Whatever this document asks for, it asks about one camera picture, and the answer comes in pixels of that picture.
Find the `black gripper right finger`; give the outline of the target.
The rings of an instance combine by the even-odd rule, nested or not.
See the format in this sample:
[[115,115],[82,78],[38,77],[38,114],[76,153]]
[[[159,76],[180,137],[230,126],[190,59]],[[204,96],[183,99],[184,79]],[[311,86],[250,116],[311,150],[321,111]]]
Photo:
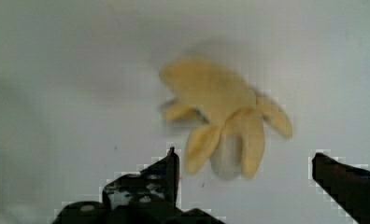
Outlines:
[[312,178],[358,224],[370,224],[370,171],[316,153]]

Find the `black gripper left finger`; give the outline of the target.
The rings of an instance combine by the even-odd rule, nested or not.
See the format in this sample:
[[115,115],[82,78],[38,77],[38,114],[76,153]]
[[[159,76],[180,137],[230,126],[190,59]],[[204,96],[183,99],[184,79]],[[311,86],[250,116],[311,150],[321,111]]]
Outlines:
[[179,156],[170,147],[166,156],[137,174],[121,175],[102,190],[103,204],[110,209],[128,205],[136,196],[151,195],[176,203],[179,184]]

